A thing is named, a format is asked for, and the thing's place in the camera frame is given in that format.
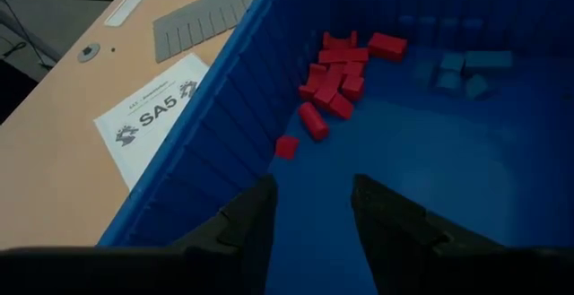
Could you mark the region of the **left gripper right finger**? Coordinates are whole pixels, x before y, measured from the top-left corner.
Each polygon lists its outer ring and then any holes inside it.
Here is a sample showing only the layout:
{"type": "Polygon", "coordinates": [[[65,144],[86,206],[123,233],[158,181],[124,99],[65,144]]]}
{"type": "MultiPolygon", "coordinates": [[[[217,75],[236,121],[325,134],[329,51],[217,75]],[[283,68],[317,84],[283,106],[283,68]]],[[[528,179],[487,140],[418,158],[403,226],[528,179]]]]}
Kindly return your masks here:
{"type": "Polygon", "coordinates": [[[355,225],[380,294],[571,294],[570,247],[507,247],[366,174],[353,177],[355,225]]]}

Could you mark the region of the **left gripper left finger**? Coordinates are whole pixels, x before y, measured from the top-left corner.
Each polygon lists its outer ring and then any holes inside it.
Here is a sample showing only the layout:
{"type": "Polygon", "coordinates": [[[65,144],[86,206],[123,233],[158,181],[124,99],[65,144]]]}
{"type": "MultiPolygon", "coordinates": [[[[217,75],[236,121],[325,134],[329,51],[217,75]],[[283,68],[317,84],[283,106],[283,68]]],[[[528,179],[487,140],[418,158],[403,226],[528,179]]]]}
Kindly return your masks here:
{"type": "Polygon", "coordinates": [[[277,183],[263,176],[163,247],[18,247],[1,253],[3,294],[262,294],[277,183]]]}

